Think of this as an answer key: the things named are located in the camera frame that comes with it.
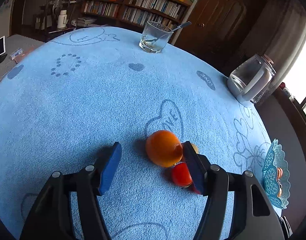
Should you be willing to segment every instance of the metal spoon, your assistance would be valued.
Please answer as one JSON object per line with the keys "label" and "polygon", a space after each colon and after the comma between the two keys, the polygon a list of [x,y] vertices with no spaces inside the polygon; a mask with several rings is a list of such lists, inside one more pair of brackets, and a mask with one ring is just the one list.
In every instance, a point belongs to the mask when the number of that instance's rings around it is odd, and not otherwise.
{"label": "metal spoon", "polygon": [[[172,31],[176,31],[178,29],[181,29],[181,28],[184,28],[186,26],[189,26],[190,24],[192,24],[191,22],[185,22],[183,24],[180,24],[178,27],[176,27],[175,29],[173,29]],[[157,40],[159,40],[160,38],[163,38],[164,36],[167,36],[169,33],[166,33],[166,34],[163,34],[161,37],[159,38],[155,38],[155,39],[152,39],[152,40],[145,40],[145,42],[155,42]]]}

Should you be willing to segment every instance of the round table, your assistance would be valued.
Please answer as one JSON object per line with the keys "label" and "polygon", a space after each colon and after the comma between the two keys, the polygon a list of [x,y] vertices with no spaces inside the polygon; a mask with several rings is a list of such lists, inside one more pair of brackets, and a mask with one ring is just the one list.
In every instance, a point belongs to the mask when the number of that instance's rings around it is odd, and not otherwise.
{"label": "round table", "polygon": [[[98,197],[112,239],[192,239],[206,197],[175,186],[147,159],[143,141],[156,130],[262,182],[271,143],[253,105],[239,104],[207,63],[170,44],[149,54],[140,37],[115,27],[76,30],[36,49],[0,83],[0,218],[17,239],[50,174],[79,171],[115,141],[121,162]],[[74,194],[72,215],[82,238]]]}

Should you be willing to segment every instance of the wooden bookshelf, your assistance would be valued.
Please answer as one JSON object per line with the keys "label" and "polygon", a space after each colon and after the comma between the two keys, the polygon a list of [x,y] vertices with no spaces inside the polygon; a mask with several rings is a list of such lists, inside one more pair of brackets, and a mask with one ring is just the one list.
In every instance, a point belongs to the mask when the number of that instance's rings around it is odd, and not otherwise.
{"label": "wooden bookshelf", "polygon": [[[85,6],[86,6],[86,2],[88,2],[88,1],[104,2],[104,3],[115,3],[115,4],[119,4],[120,7],[118,8],[118,12],[116,14],[116,17],[106,16],[106,15],[99,15],[99,14],[95,14],[95,13],[88,13],[88,12],[84,12]],[[181,5],[181,6],[183,6],[185,8],[183,14],[180,16],[179,19],[175,19],[175,18],[173,18],[173,17],[171,17],[171,16],[169,16],[169,15],[167,15],[167,14],[161,12],[161,11],[158,11],[156,9],[149,9],[149,8],[144,8],[144,7],[141,7],[141,6],[129,4],[130,0],[123,0],[123,1],[84,0],[83,4],[82,4],[82,7],[81,7],[81,13],[82,13],[82,15],[97,16],[98,18],[102,17],[102,18],[114,19],[115,20],[115,26],[123,27],[123,28],[126,28],[126,29],[128,29],[128,26],[129,26],[130,28],[132,27],[131,28],[132,30],[135,30],[135,31],[141,33],[143,31],[143,28],[144,28],[145,24],[144,25],[140,25],[138,23],[130,22],[128,20],[123,19],[123,15],[124,15],[125,10],[128,7],[140,9],[140,10],[142,10],[144,12],[146,11],[146,12],[155,14],[157,16],[163,17],[163,18],[165,18],[167,20],[171,20],[172,24],[180,24],[183,21],[185,15],[187,14],[187,12],[188,12],[188,10],[190,8],[190,5],[186,4],[184,2],[181,2],[179,0],[167,0],[167,1],[176,3],[176,4]]]}

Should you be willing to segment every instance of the teal basket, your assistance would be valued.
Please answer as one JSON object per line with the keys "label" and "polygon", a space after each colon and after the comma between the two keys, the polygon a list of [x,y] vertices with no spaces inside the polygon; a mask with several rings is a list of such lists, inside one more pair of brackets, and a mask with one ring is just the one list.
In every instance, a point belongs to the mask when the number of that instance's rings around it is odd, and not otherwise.
{"label": "teal basket", "polygon": [[[266,154],[262,170],[265,192],[272,205],[281,209],[287,208],[289,204],[287,199],[290,197],[290,182],[288,181],[290,173],[288,171],[288,163],[284,160],[284,157],[285,153],[282,150],[281,144],[278,144],[278,140],[274,139]],[[282,177],[280,178],[280,184],[282,185],[282,194],[280,197],[277,197],[280,189],[276,178],[278,167],[283,170]]]}

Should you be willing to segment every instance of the shelving unit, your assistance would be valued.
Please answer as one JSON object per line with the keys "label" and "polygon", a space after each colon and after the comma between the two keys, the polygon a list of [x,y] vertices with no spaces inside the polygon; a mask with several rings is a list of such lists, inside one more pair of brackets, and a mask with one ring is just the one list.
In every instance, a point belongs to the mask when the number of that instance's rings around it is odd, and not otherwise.
{"label": "shelving unit", "polygon": [[[94,1],[94,3],[95,2],[103,2],[103,3],[118,4],[119,8],[118,8],[118,11],[116,13],[116,16],[112,17],[112,16],[106,16],[106,15],[99,15],[99,14],[92,13],[92,12],[84,12],[86,4],[87,3],[89,4],[92,1]],[[148,12],[148,14],[157,15],[156,17],[160,17],[159,19],[161,19],[161,17],[162,17],[163,19],[166,19],[165,21],[169,22],[170,24],[174,24],[174,25],[180,24],[183,21],[185,15],[187,14],[187,11],[189,10],[190,5],[186,4],[184,2],[181,2],[179,0],[167,0],[167,1],[175,3],[176,5],[181,5],[181,6],[184,7],[184,9],[183,9],[184,11],[182,12],[181,15],[179,15],[178,19],[176,19],[174,17],[171,17],[170,15],[167,15],[167,14],[165,14],[165,13],[159,11],[159,10],[156,10],[156,9],[149,9],[149,8],[144,8],[144,7],[141,7],[141,6],[138,6],[138,5],[129,4],[130,0],[123,0],[123,1],[84,0],[83,4],[82,4],[82,7],[81,7],[81,14],[86,15],[86,16],[97,16],[98,20],[101,21],[102,23],[109,23],[112,26],[121,27],[121,28],[125,28],[125,29],[130,29],[130,30],[142,33],[145,24],[140,25],[136,22],[131,22],[131,21],[128,21],[126,19],[123,19],[123,15],[125,14],[125,10],[128,7],[129,8],[134,8],[134,9],[139,9],[143,12]]]}

